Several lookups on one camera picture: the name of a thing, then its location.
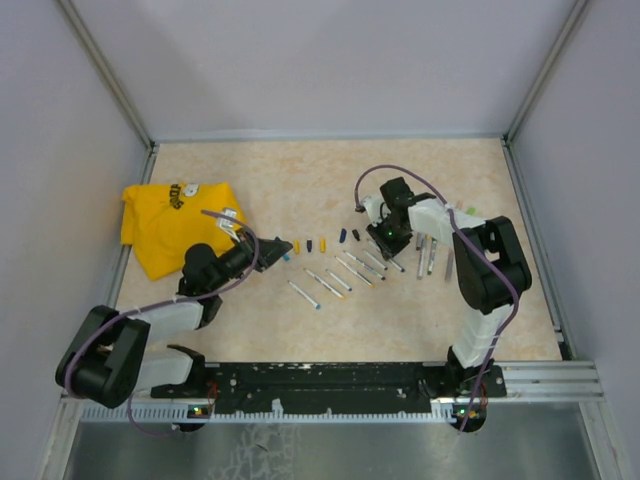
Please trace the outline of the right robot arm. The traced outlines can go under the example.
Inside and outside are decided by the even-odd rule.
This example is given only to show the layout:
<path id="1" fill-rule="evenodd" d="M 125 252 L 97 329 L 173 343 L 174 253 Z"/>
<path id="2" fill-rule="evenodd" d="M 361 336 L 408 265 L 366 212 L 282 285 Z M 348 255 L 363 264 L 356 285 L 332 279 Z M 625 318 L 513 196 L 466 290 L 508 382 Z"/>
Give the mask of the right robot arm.
<path id="1" fill-rule="evenodd" d="M 415 234 L 431 237 L 454 252 L 460 293 L 468 319 L 451 347 L 448 387 L 470 395 L 482 383 L 479 368 L 500 327 L 519 305 L 532 275 L 512 221 L 505 216 L 483 219 L 466 214 L 435 195 L 414 194 L 402 177 L 380 187 L 378 195 L 356 201 L 368 215 L 367 232 L 385 259 L 392 259 Z"/>

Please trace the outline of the yellow capped clear pen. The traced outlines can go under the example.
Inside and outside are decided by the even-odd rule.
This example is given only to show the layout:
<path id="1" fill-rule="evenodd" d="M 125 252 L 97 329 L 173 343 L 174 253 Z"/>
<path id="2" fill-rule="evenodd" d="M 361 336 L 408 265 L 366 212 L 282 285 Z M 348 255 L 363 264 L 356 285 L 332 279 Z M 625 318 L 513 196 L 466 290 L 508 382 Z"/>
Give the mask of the yellow capped clear pen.
<path id="1" fill-rule="evenodd" d="M 358 278 L 368 287 L 374 288 L 374 284 L 368 278 L 362 275 L 359 271 L 357 271 L 353 266 L 351 266 L 349 263 L 347 263 L 345 260 L 343 260 L 338 256 L 334 256 L 334 258 L 340 265 L 342 265 L 345 269 L 347 269 L 352 275 L 354 275 L 356 278 Z"/>

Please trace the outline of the black eraser-cap white marker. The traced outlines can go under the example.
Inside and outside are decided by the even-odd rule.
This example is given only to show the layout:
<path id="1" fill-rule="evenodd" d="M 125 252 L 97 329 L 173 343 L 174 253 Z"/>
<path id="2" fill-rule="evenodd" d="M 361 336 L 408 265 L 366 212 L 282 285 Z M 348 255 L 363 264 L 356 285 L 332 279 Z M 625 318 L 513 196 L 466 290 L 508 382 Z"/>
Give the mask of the black eraser-cap white marker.
<path id="1" fill-rule="evenodd" d="M 369 252 L 366 249 L 363 249 L 363 253 L 382 270 L 384 271 L 388 270 L 388 266 L 382 260 L 380 260 L 376 255 L 374 255 L 373 253 Z"/>

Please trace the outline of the blue eraser-cap white marker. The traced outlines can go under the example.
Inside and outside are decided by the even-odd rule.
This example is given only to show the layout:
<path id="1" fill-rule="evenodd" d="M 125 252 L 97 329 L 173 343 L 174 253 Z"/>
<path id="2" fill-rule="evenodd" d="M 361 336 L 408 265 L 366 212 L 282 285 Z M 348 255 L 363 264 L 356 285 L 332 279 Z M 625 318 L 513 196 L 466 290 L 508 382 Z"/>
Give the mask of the blue eraser-cap white marker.
<path id="1" fill-rule="evenodd" d="M 326 273 L 333 278 L 339 285 L 341 285 L 345 290 L 351 292 L 353 291 L 352 287 L 341 277 L 339 277 L 335 272 L 330 269 L 325 269 Z"/>

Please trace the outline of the dark blue capped marker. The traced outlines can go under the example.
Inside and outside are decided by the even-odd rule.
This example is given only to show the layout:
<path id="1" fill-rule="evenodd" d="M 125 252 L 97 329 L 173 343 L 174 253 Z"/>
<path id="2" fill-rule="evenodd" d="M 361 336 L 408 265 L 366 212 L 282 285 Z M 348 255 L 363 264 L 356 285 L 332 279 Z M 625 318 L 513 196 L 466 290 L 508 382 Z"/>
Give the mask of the dark blue capped marker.
<path id="1" fill-rule="evenodd" d="M 362 266 L 364 269 L 366 269 L 367 271 L 369 271 L 370 273 L 372 273 L 373 275 L 375 275 L 377 278 L 379 278 L 382 281 L 386 280 L 386 276 L 381 273 L 380 271 L 378 271 L 377 269 L 375 269 L 374 267 L 370 266 L 368 263 L 366 263 L 365 261 L 361 260 L 360 258 L 358 258 L 357 256 L 355 256 L 354 254 L 343 250 L 343 253 L 349 257 L 351 260 L 355 261 L 357 264 L 359 264 L 360 266 Z"/>

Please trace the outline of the navy capped white marker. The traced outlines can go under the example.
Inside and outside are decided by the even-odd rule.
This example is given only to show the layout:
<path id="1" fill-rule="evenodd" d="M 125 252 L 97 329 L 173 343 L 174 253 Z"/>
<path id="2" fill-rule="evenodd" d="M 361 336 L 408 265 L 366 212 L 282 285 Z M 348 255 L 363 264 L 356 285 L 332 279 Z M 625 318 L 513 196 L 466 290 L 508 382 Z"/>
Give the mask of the navy capped white marker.
<path id="1" fill-rule="evenodd" d="M 380 253 L 383 256 L 383 259 L 387 262 L 389 262 L 396 270 L 398 270 L 401 273 L 405 273 L 406 269 L 404 267 L 402 267 L 399 263 L 397 263 L 393 258 L 387 258 L 382 254 L 382 250 L 381 248 L 377 245 L 377 243 L 371 239 L 367 239 L 367 243 L 372 246 L 378 253 Z"/>

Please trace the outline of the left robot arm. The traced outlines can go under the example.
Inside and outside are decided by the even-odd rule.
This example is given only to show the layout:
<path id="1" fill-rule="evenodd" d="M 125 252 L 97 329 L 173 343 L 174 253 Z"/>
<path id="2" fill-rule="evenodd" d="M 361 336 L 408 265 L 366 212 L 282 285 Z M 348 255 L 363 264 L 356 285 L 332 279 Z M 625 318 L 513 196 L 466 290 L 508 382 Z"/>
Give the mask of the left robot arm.
<path id="1" fill-rule="evenodd" d="M 165 385 L 189 397 L 201 394 L 208 373 L 196 365 L 198 353 L 180 346 L 153 353 L 147 346 L 209 325 L 222 305 L 222 293 L 292 249 L 287 241 L 254 239 L 244 230 L 221 255 L 205 243 L 191 246 L 176 297 L 124 313 L 106 305 L 89 311 L 58 364 L 56 383 L 76 398 L 107 408 L 122 405 L 136 391 Z"/>

